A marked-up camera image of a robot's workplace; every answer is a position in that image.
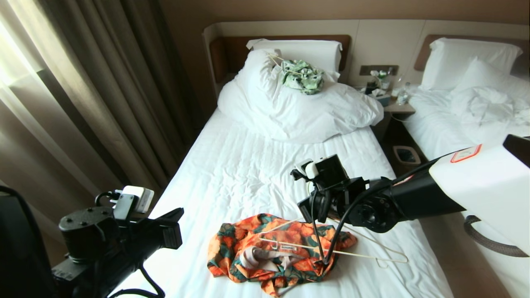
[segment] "sheer curtain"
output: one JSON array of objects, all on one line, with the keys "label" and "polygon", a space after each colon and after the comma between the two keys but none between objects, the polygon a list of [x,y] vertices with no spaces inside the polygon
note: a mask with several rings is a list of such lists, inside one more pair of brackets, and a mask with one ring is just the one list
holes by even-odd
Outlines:
[{"label": "sheer curtain", "polygon": [[0,2],[0,183],[52,264],[60,218],[133,184],[160,195],[204,123],[154,1]]}]

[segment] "wooden headboard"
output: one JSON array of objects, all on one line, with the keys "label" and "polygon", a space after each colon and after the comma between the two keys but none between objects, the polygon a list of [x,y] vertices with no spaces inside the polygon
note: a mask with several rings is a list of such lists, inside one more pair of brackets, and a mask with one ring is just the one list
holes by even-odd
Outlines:
[{"label": "wooden headboard", "polygon": [[471,40],[482,40],[482,41],[493,41],[493,42],[502,42],[509,43],[511,45],[518,46],[523,50],[523,54],[519,56],[515,62],[514,67],[511,72],[513,74],[526,74],[528,73],[529,63],[529,53],[530,53],[530,41],[524,39],[507,39],[507,38],[497,38],[497,37],[482,37],[482,36],[463,36],[463,35],[443,35],[443,34],[431,34],[425,37],[423,45],[421,46],[420,53],[414,64],[414,69],[417,71],[424,71],[425,64],[430,56],[429,45],[442,37],[445,38],[457,38],[457,39],[471,39]]},{"label": "wooden headboard", "polygon": [[348,50],[350,48],[349,35],[301,35],[301,36],[244,36],[219,37],[210,43],[211,63],[214,69],[215,82],[223,81],[227,73],[237,73],[249,54],[246,43],[252,39],[266,38],[269,40],[334,40],[342,44],[339,71],[346,67]]}]

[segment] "bed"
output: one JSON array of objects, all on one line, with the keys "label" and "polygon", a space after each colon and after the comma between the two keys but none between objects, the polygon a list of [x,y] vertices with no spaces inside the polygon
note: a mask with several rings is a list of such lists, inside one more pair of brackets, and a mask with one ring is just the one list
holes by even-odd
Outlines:
[{"label": "bed", "polygon": [[[444,35],[427,36],[414,66],[416,70],[425,70],[430,52],[429,45],[433,41],[444,37],[503,42],[519,46],[523,50],[523,54],[515,60],[511,73],[519,77],[526,77],[528,80],[528,40]],[[414,107],[416,113],[407,118],[403,124],[427,159],[433,160],[480,143],[478,140],[471,139],[469,134],[464,132],[462,122],[452,112],[453,92],[450,90],[422,90],[416,87],[413,88],[412,93],[410,104]],[[530,93],[526,93],[526,100],[530,96],[528,94]],[[522,132],[520,135],[528,136],[530,132]],[[467,216],[472,213],[466,211],[462,214]],[[476,224],[475,228],[488,238],[501,243],[511,244],[510,241],[483,222]],[[528,297],[530,293],[530,261],[528,258],[507,257],[482,246],[478,246],[478,248],[512,297]]]},{"label": "bed", "polygon": [[[183,207],[183,245],[161,249],[145,262],[166,297],[267,297],[259,283],[233,283],[208,271],[208,242],[222,223],[270,213],[287,220],[301,217],[297,202],[307,196],[305,182],[294,181],[296,162],[337,154],[350,177],[394,178],[369,127],[323,143],[293,144],[265,138],[218,109],[184,159],[150,218]],[[418,221],[402,222],[385,234],[356,228],[391,249],[407,264],[341,256],[326,280],[280,289],[290,297],[452,297],[445,275]],[[399,258],[363,238],[356,253]],[[151,289],[139,272],[118,288]]]}]

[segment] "clothes hanger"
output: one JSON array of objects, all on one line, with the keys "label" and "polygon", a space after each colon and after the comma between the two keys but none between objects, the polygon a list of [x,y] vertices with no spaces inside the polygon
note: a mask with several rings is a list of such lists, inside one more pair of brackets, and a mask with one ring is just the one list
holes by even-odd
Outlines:
[{"label": "clothes hanger", "polygon": [[[297,219],[295,219],[295,220],[288,221],[288,222],[283,223],[283,224],[281,224],[281,225],[279,225],[279,226],[276,226],[276,227],[274,227],[272,230],[264,231],[264,232],[260,232],[260,233],[258,233],[258,235],[259,235],[258,238],[259,238],[260,240],[262,240],[262,241],[267,241],[267,242],[272,242],[272,243],[274,243],[274,245],[272,246],[272,249],[283,249],[283,248],[282,248],[283,246],[291,246],[291,247],[294,246],[294,247],[301,247],[301,248],[306,248],[306,249],[317,249],[317,248],[319,248],[319,247],[316,247],[316,246],[305,246],[305,245],[302,245],[302,244],[290,243],[290,242],[283,242],[283,241],[278,241],[278,240],[273,240],[273,239],[266,239],[266,238],[263,238],[263,237],[262,237],[263,234],[270,233],[270,232],[275,231],[275,230],[277,230],[277,229],[279,229],[279,228],[281,228],[281,227],[283,227],[283,226],[285,226],[285,225],[288,225],[288,224],[290,224],[290,223],[294,223],[294,222],[300,221],[300,220],[302,220],[302,219],[304,219],[304,218],[303,218],[303,217],[301,217],[301,218],[297,218]],[[379,261],[397,262],[397,263],[408,263],[408,262],[409,262],[409,258],[408,258],[404,253],[399,252],[399,251],[396,251],[396,250],[393,250],[393,249],[391,249],[391,248],[388,248],[388,247],[382,245],[381,243],[377,242],[376,240],[373,240],[373,239],[371,239],[371,238],[369,238],[369,237],[367,237],[367,236],[364,236],[363,234],[361,234],[361,233],[355,231],[354,229],[352,229],[352,228],[350,228],[350,227],[348,227],[348,226],[346,226],[346,227],[347,227],[348,229],[350,229],[353,233],[358,234],[358,235],[362,236],[363,238],[365,238],[365,239],[367,239],[367,240],[369,240],[369,241],[371,241],[371,242],[373,242],[373,243],[375,243],[375,244],[381,246],[381,247],[384,248],[385,250],[388,250],[388,251],[391,251],[391,252],[393,252],[393,253],[397,253],[397,254],[400,255],[400,256],[403,256],[404,259],[401,259],[401,260],[400,260],[400,259],[386,259],[386,258],[380,258],[380,257],[374,257],[374,256],[368,256],[368,255],[361,255],[361,254],[358,254],[358,253],[352,253],[352,252],[346,252],[346,251],[338,251],[338,250],[334,250],[333,253],[339,253],[339,254],[341,254],[341,255],[346,255],[346,256],[351,256],[351,257],[361,257],[361,258],[375,259],[375,261],[377,262],[377,265],[378,265],[380,268],[383,268],[383,269],[388,268],[388,265],[387,265],[386,267],[382,267],[381,264],[379,263]]]}]

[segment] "white bed sheet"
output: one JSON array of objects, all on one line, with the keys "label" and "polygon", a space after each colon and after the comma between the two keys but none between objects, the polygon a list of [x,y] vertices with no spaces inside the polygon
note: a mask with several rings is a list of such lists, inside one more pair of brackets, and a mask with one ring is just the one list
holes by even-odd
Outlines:
[{"label": "white bed sheet", "polygon": [[[303,181],[294,181],[290,171],[296,162],[335,153],[350,177],[394,178],[369,127],[321,144],[290,144],[264,139],[216,110],[149,216],[183,207],[183,245],[155,252],[146,260],[146,270],[166,297],[268,297],[259,283],[213,278],[206,267],[208,242],[222,223],[258,213],[301,217],[296,203],[306,197],[307,188]],[[418,221],[399,223],[385,234],[356,229],[404,252],[409,263],[387,263],[388,268],[381,269],[372,259],[341,256],[325,281],[280,292],[288,291],[286,297],[453,296]],[[399,257],[363,238],[352,251]],[[138,271],[117,289],[130,287],[152,291]]]},{"label": "white bed sheet", "polygon": [[476,145],[451,113],[448,91],[417,89],[410,105],[416,113],[403,124],[428,160]]}]

